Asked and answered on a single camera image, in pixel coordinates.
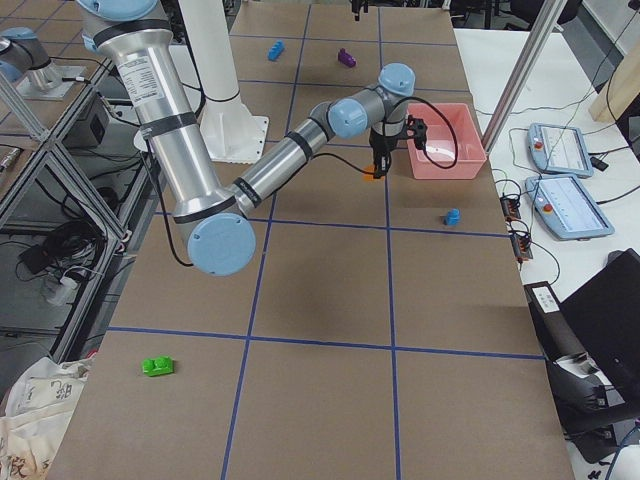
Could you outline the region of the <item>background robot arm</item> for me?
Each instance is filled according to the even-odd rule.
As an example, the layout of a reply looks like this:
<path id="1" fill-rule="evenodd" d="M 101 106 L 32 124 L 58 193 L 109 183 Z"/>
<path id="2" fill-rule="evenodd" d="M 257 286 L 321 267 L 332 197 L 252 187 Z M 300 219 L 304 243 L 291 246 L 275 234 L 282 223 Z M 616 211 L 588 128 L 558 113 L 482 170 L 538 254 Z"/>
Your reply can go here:
<path id="1" fill-rule="evenodd" d="M 84 66 L 56 63 L 29 28 L 1 32 L 1 73 L 25 99 L 60 101 L 84 72 Z"/>

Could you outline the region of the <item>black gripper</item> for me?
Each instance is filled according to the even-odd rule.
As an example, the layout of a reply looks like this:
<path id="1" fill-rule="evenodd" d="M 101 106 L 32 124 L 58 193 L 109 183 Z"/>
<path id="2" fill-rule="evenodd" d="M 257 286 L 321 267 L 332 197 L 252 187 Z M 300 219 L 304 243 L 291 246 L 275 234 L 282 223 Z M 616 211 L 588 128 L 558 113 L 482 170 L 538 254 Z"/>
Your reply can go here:
<path id="1" fill-rule="evenodd" d="M 427 143 L 427 125 L 421 118 L 413 115 L 399 121 L 375 124 L 369 134 L 369 145 L 374 154 L 373 178 L 381 178 L 388 174 L 391 166 L 388 155 L 397 148 L 400 140 L 407 140 L 410 146 L 422 152 Z"/>

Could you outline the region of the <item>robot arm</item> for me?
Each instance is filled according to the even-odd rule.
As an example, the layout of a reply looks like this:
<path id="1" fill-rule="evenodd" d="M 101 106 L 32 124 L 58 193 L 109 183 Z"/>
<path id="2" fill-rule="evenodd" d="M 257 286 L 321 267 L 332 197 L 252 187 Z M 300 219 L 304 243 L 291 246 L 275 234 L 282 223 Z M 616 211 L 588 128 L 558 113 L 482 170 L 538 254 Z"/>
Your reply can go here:
<path id="1" fill-rule="evenodd" d="M 315 106 L 269 150 L 267 121 L 243 104 L 224 9 L 217 1 L 183 1 L 180 12 L 205 107 L 191 106 L 170 54 L 173 31 L 158 1 L 83 1 L 83 39 L 116 66 L 174 195 L 173 219 L 200 271 L 227 276 L 252 259 L 248 214 L 293 178 L 332 139 L 373 137 L 375 175 L 389 166 L 416 76 L 402 63 L 384 66 L 373 85 Z"/>

